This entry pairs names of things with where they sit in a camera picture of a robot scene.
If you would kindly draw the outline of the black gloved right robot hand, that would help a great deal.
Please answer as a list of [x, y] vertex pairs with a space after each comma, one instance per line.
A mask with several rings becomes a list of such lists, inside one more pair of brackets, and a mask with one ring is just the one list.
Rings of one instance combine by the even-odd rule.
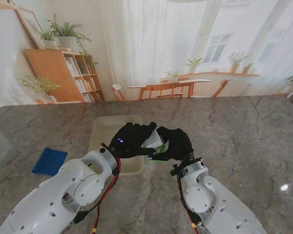
[[190, 138], [187, 133], [177, 129], [168, 129], [159, 127], [157, 133], [164, 140], [164, 144], [168, 143], [167, 150], [163, 153], [151, 155], [148, 158], [151, 160], [168, 161], [170, 159], [182, 161], [194, 151]]

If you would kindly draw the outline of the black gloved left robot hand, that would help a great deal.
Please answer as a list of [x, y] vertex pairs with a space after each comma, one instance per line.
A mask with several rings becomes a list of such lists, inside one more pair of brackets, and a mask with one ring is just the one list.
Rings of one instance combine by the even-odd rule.
[[156, 155], [155, 149], [142, 147], [156, 127], [155, 122], [151, 122], [149, 125], [127, 122], [112, 138], [108, 149], [118, 158]]

